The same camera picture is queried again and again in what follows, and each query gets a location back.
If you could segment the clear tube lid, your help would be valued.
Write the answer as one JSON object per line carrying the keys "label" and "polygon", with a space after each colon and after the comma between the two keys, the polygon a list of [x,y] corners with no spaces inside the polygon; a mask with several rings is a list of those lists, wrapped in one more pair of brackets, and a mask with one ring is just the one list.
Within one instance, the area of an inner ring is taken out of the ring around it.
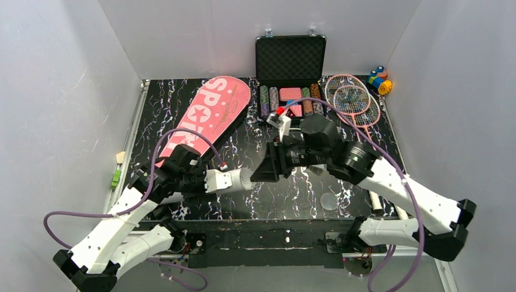
{"label": "clear tube lid", "polygon": [[324,193],[320,197],[320,204],[324,210],[335,211],[338,209],[338,197],[332,193]]}

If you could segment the white shuttlecock tube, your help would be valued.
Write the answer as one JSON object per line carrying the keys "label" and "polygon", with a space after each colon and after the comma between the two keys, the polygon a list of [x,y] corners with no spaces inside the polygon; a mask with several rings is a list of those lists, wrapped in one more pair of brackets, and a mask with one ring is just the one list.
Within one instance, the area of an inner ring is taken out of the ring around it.
{"label": "white shuttlecock tube", "polygon": [[232,174],[232,187],[231,190],[228,193],[206,193],[204,188],[204,177],[206,174],[206,171],[203,171],[203,174],[200,176],[199,179],[194,181],[193,186],[187,186],[186,189],[183,189],[181,191],[174,191],[171,195],[169,195],[167,198],[164,198],[160,205],[163,204],[170,204],[170,203],[179,203],[186,199],[203,196],[203,195],[226,195],[229,193],[235,193],[235,192],[242,192],[247,190],[253,190],[256,186],[254,182],[251,182],[250,177],[252,175],[252,171],[248,168],[240,168],[240,169],[234,169],[234,170],[226,170],[231,172]]}

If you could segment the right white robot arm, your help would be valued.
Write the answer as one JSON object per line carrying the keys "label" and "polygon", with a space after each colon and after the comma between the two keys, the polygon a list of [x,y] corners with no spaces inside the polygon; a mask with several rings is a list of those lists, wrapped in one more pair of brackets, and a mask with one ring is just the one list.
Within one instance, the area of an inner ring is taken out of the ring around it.
{"label": "right white robot arm", "polygon": [[302,137],[291,137],[288,116],[271,114],[268,123],[279,130],[267,143],[253,182],[278,182],[296,167],[325,165],[333,177],[374,192],[411,215],[406,220],[356,218],[348,231],[326,244],[363,250],[379,245],[422,247],[424,253],[454,261],[468,237],[476,204],[451,200],[419,184],[368,144],[345,139],[334,122],[317,114],[299,125]]}

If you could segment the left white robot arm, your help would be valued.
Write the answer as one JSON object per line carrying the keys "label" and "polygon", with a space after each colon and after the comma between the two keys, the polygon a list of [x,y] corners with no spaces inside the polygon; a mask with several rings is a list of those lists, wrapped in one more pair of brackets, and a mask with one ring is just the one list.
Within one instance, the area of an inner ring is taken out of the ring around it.
{"label": "left white robot arm", "polygon": [[206,192],[206,170],[194,148],[178,145],[160,164],[156,167],[149,162],[138,169],[97,226],[81,242],[53,256],[53,262],[79,291],[111,291],[129,269],[155,254],[185,250],[186,231],[171,218],[124,243],[139,222],[172,193]]}

